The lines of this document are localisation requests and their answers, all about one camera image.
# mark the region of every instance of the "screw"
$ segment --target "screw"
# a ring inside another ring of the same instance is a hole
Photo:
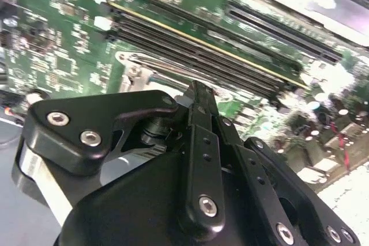
[[[65,126],[69,122],[68,116],[62,112],[50,112],[46,118],[54,126]]]
[[[353,239],[353,237],[351,236],[351,234],[348,231],[346,231],[345,229],[341,229],[341,232],[344,235],[344,237],[346,237],[346,239],[348,241],[350,241],[351,243],[354,243],[355,242],[354,239]]]
[[[8,18],[4,18],[3,22],[5,25],[11,27],[11,28],[15,28],[18,26],[18,22],[14,17],[8,17]]]
[[[277,231],[283,241],[288,244],[292,245],[294,243],[293,235],[291,231],[282,223],[277,224]]]
[[[263,149],[264,148],[264,145],[261,141],[255,141],[256,145],[260,148],[260,149]]]
[[[217,214],[217,205],[207,196],[203,196],[198,201],[200,209],[205,215],[214,217]]]
[[[202,108],[201,106],[199,106],[197,109],[200,111],[200,113],[206,114],[204,108]]]
[[[95,147],[101,143],[101,136],[94,131],[84,131],[80,136],[80,140],[88,146]]]
[[[163,101],[168,105],[172,105],[172,100],[167,96],[163,97]]]
[[[132,76],[132,77],[137,77],[139,76],[139,74],[141,73],[141,69],[139,69],[137,66],[132,66],[130,69],[129,69],[129,74]]]
[[[330,237],[337,243],[341,243],[341,237],[340,235],[334,230],[331,226],[327,227],[327,231],[330,235]]]
[[[229,121],[228,118],[223,118],[223,123],[227,126],[230,126],[232,123]]]

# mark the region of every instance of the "microchip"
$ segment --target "microchip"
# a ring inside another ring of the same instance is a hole
[[[68,4],[61,4],[61,9],[68,16],[74,16],[76,14],[76,9]]]
[[[11,48],[13,43],[12,43],[12,34],[9,31],[3,30],[0,33],[0,44],[1,47],[4,48]]]

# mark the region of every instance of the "black metal arm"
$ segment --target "black metal arm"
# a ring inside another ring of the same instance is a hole
[[[260,139],[242,142],[213,92],[46,100],[30,107],[13,168],[62,225],[55,245],[360,245]],[[101,186],[104,162],[155,158]]]

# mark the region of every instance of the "red wire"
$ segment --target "red wire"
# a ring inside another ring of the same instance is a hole
[[[340,148],[343,148],[344,149],[345,148],[345,146],[344,146],[344,139],[342,137],[342,134],[337,131],[336,125],[334,124],[334,122],[332,122],[330,124],[330,127],[331,127],[332,131],[335,134],[338,135],[338,140],[340,141]],[[347,153],[347,150],[345,150],[345,149],[344,149],[344,154],[345,154],[345,160],[344,160],[344,162],[345,162],[346,169],[347,169],[347,171],[350,171],[350,157],[349,157],[349,155]]]

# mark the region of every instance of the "yellow slot edge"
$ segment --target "yellow slot edge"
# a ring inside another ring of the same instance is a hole
[[[283,76],[283,75],[280,75],[280,74],[275,73],[275,72],[273,72],[273,71],[271,71],[271,70],[269,70],[269,69],[266,69],[266,68],[264,68],[264,67],[262,67],[262,66],[260,66],[260,65],[258,65],[258,64],[255,64],[255,63],[253,63],[253,62],[250,62],[249,60],[246,60],[246,59],[243,59],[243,58],[241,58],[241,57],[238,57],[238,56],[237,56],[237,55],[235,55],[235,54],[232,54],[232,53],[230,53],[230,52],[228,52],[228,51],[226,51],[226,50],[223,50],[223,49],[221,49],[221,48],[218,48],[218,47],[216,47],[216,46],[213,46],[213,45],[211,45],[211,44],[209,44],[209,43],[207,43],[207,42],[205,42],[205,41],[202,41],[202,40],[200,40],[200,39],[198,39],[198,38],[196,38],[196,37],[192,37],[192,36],[190,36],[190,35],[188,35],[188,34],[186,34],[186,33],[183,33],[183,32],[181,32],[181,31],[178,31],[178,30],[174,29],[174,28],[171,28],[171,27],[169,27],[168,25],[162,24],[162,23],[160,23],[160,22],[158,22],[158,21],[156,21],[156,20],[153,20],[153,19],[151,19],[151,18],[149,18],[149,17],[143,16],[142,14],[136,13],[135,11],[132,11],[132,10],[130,10],[130,9],[127,9],[127,8],[125,8],[125,7],[121,6],[121,5],[118,5],[118,4],[113,3],[113,2],[110,2],[110,1],[108,1],[108,4],[109,4],[109,5],[111,5],[111,6],[113,6],[113,7],[115,7],[115,8],[117,8],[117,9],[119,9],[119,10],[123,10],[123,11],[125,11],[125,12],[127,12],[127,13],[130,13],[130,14],[132,14],[132,15],[136,16],[136,17],[139,17],[139,18],[141,18],[141,19],[143,19],[143,20],[149,21],[149,22],[154,23],[154,24],[156,24],[156,25],[158,25],[158,26],[160,26],[160,27],[163,27],[163,28],[165,28],[165,29],[167,29],[167,30],[169,30],[169,31],[171,31],[171,32],[173,32],[173,33],[177,33],[177,34],[179,34],[179,35],[181,35],[181,36],[183,36],[183,37],[186,37],[186,38],[188,38],[188,39],[190,39],[190,40],[192,40],[192,41],[196,41],[197,43],[200,43],[200,44],[205,45],[205,46],[207,46],[207,47],[209,47],[209,48],[212,48],[212,49],[214,49],[214,50],[216,50],[216,51],[218,51],[218,52],[221,52],[221,53],[223,53],[223,54],[226,54],[226,55],[228,55],[228,56],[231,56],[231,57],[233,57],[233,58],[235,58],[235,59],[237,59],[237,60],[240,60],[241,62],[244,62],[244,63],[247,63],[247,64],[249,64],[249,65],[252,65],[253,67],[256,67],[256,68],[258,68],[258,69],[260,69],[260,70],[262,70],[262,71],[265,71],[265,72],[269,73],[270,75],[273,75],[273,76],[279,77],[279,78],[281,78],[281,79],[284,79],[284,80],[286,80],[286,81],[288,81],[288,82],[291,82],[291,83],[293,83],[293,84],[295,84],[295,85],[297,85],[297,86],[299,86],[299,87],[301,87],[301,88],[309,89],[309,87],[308,87],[308,86],[306,86],[306,85],[303,85],[303,84],[298,83],[298,82],[296,82],[296,81],[294,81],[294,80],[291,80],[291,79],[289,79],[289,78],[286,78],[286,77],[285,77],[285,76]]]

